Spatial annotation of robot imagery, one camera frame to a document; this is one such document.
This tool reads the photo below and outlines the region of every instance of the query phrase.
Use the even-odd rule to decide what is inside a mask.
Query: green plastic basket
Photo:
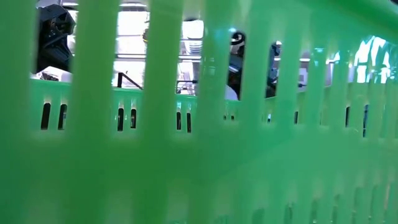
[[[80,1],[71,85],[29,80],[35,1],[4,4],[1,223],[397,223],[397,85],[378,81],[378,63],[369,83],[347,84],[363,38],[398,39],[388,0],[152,0],[143,92],[110,85],[117,1]],[[205,21],[197,99],[175,94],[184,10]],[[231,27],[247,33],[237,102],[223,99]],[[264,100],[275,40],[278,92]]]

